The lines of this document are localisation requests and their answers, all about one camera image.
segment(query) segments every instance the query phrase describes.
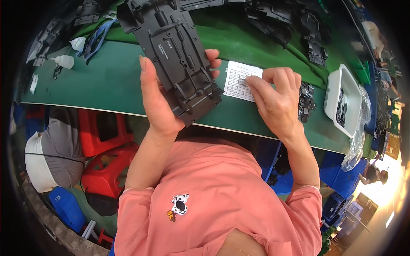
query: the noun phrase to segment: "white plastic tray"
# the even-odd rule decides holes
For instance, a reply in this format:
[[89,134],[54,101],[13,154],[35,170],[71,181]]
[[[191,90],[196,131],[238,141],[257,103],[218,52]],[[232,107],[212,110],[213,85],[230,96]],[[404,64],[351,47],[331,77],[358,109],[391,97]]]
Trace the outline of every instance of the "white plastic tray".
[[[339,104],[339,95],[342,88],[344,93],[342,104],[347,103],[344,127],[336,121],[337,105]],[[338,70],[329,74],[323,109],[326,115],[333,120],[333,124],[349,138],[353,138],[357,129],[361,102],[362,96],[358,84],[347,67],[340,64]]]

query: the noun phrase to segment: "gold necklace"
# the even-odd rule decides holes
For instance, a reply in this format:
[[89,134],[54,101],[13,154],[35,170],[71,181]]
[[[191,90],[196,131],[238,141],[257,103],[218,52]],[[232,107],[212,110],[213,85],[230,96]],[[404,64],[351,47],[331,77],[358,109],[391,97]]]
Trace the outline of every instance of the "gold necklace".
[[250,256],[250,255],[247,254],[246,252],[242,251],[241,249],[236,248],[235,246],[233,246],[233,245],[231,245],[231,244],[228,244],[227,242],[223,242],[223,243],[226,244],[226,245],[229,245],[229,246],[231,246],[231,247],[233,247],[233,248],[235,248],[236,250],[240,251],[241,253],[245,254],[246,256]]

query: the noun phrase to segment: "fingernail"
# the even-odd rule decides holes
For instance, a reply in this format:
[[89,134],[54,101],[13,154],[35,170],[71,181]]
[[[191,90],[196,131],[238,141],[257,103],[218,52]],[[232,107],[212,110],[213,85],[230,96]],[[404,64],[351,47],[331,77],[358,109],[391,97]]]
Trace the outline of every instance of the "fingernail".
[[145,60],[141,55],[139,56],[139,64],[141,65],[141,72],[145,71]]

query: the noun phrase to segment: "green workbench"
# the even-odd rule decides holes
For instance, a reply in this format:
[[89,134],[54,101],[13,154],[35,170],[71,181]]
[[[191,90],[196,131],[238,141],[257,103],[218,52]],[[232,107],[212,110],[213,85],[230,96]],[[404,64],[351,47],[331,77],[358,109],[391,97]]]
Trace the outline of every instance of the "green workbench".
[[[264,34],[247,23],[224,12],[223,9],[207,8],[191,12],[196,29],[205,48],[218,49],[224,59],[219,70],[217,84],[223,89],[228,61],[234,60],[261,68],[288,66],[302,75],[302,80],[317,86],[314,100],[316,111],[304,124],[305,134],[312,147],[346,154],[349,138],[338,130],[333,121],[323,112],[327,76],[339,68],[341,63],[351,66],[342,51],[334,45],[327,45],[329,54],[327,67],[311,63],[303,54],[304,47],[295,34],[283,50]],[[84,27],[78,35],[87,34],[93,26]],[[35,70],[38,83],[35,94],[29,91],[21,96],[22,103],[74,106],[99,109],[130,115],[145,116],[139,84],[140,67],[138,55],[144,55],[132,34],[124,34],[122,28],[112,28],[101,49],[91,58],[88,65],[82,58],[75,58],[72,69],[61,71],[54,80],[54,61],[47,60]],[[65,47],[48,55],[75,55],[70,47]],[[356,77],[355,67],[351,72]],[[225,129],[262,137],[276,138],[259,116],[252,102],[229,96],[222,96],[222,103],[197,121],[197,125]],[[370,147],[366,143],[364,156]]]

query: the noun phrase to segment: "plastic sheet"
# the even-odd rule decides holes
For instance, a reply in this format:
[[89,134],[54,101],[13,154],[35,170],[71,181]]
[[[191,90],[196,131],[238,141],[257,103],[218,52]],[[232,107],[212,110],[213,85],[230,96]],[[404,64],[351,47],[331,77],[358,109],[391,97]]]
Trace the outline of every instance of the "plastic sheet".
[[353,138],[350,139],[350,150],[342,162],[342,170],[348,172],[352,170],[363,156],[363,145],[366,138],[364,134],[364,125],[368,124],[371,119],[371,103],[367,91],[359,85],[360,94],[362,95],[362,105],[359,115],[358,126]]

